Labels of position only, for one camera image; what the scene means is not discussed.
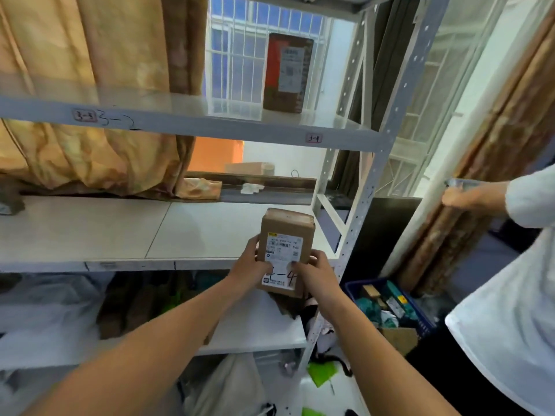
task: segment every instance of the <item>person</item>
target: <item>person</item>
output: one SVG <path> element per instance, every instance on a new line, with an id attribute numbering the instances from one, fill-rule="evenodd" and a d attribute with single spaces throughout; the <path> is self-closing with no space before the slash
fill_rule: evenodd
<path id="1" fill-rule="evenodd" d="M 111 350 L 69 373 L 25 416 L 135 416 L 175 383 L 223 313 L 272 266 L 256 260 L 258 237 L 225 279 L 135 329 Z M 380 335 L 342 292 L 322 251 L 296 263 L 333 323 L 372 416 L 456 416 L 454 408 Z"/>
<path id="2" fill-rule="evenodd" d="M 555 165 L 510 182 L 448 188 L 447 207 L 543 229 L 465 298 L 407 360 L 464 416 L 555 415 Z"/>

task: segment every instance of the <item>brown curtain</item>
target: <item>brown curtain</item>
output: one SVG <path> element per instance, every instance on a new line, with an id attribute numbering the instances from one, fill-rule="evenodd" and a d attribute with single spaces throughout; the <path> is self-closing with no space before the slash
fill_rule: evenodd
<path id="1" fill-rule="evenodd" d="M 0 71 L 31 94 L 41 76 L 200 95 L 207 10 L 208 0 L 0 0 Z M 193 145 L 192 136 L 2 120 L 0 174 L 44 194 L 170 198 Z"/>
<path id="2" fill-rule="evenodd" d="M 508 181 L 524 173 L 555 132 L 555 6 L 503 86 L 454 177 Z M 415 294 L 444 289 L 491 218 L 438 205 L 394 277 Z"/>

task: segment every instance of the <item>metal shelving unit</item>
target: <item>metal shelving unit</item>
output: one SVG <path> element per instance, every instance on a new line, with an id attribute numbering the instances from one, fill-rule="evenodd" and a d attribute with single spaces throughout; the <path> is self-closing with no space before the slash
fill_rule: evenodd
<path id="1" fill-rule="evenodd" d="M 323 169 L 316 182 L 311 204 L 279 207 L 312 212 L 317 216 L 323 206 L 341 233 L 341 240 L 335 251 L 318 226 L 314 247 L 328 252 L 337 277 L 341 279 L 449 0 L 420 1 L 425 14 L 420 15 L 415 24 L 379 132 L 365 126 L 369 125 L 371 118 L 375 5 L 370 3 L 366 10 L 357 12 L 349 3 L 343 3 L 343 9 L 334 10 L 330 6 L 337 6 L 340 3 L 337 0 L 320 0 L 320 4 L 306 4 L 302 0 L 258 1 L 340 16 L 357 22 L 358 28 L 354 32 L 349 66 L 344 78 L 343 96 L 337 108 L 338 115 L 313 111 L 305 111 L 300 115 L 282 114 L 265 111 L 261 105 L 132 89 L 90 88 L 83 91 L 83 88 L 76 90 L 71 82 L 50 79 L 41 80 L 36 85 L 40 90 L 30 96 L 10 83 L 12 77 L 7 75 L 0 76 L 0 115 L 26 121 L 324 147 L 327 151 Z M 361 69 L 363 110 L 362 125 L 359 125 L 345 116 Z M 373 153 L 365 156 L 367 166 L 361 168 L 359 188 L 346 222 L 343 222 L 324 195 L 335 149 Z M 0 233 L 10 234 L 9 239 L 0 239 L 0 271 L 230 268 L 246 239 L 258 231 L 256 227 L 250 228 L 247 222 L 252 222 L 254 216 L 261 217 L 266 208 L 271 206 L 263 203 L 195 204 L 68 197 L 28 197 L 27 203 L 26 212 L 0 220 Z M 54 221 L 43 218 L 46 216 L 52 216 Z M 227 218 L 229 222 L 217 220 L 213 225 L 206 225 L 206 222 L 218 216 L 220 219 L 221 216 Z M 64 226 L 57 224 L 56 219 L 58 223 L 69 221 L 76 226 L 61 229 Z M 135 232 L 128 231 L 131 223 L 135 226 Z M 222 235 L 223 225 L 226 224 L 229 227 Z M 73 235 L 87 235 L 87 239 L 79 241 L 79 236 L 72 236 L 73 230 Z M 227 242 L 233 245 L 217 244 L 216 236 L 225 239 L 226 233 L 229 233 L 230 238 L 233 233 L 232 243 Z M 185 240 L 187 236 L 193 235 L 198 242 Z M 246 308 L 242 308 L 241 312 L 247 313 Z M 309 361 L 322 326 L 323 319 L 318 316 L 306 344 L 295 339 L 292 342 L 277 342 L 275 348 L 304 348 L 300 362 L 303 368 Z M 226 340 L 219 338 L 218 342 L 221 343 L 221 350 L 226 350 Z M 243 345 L 244 348 L 241 346 L 233 350 L 256 350 L 248 342 Z M 264 350 L 269 348 L 271 345 L 264 344 Z M 222 352 L 215 349 L 207 353 Z"/>

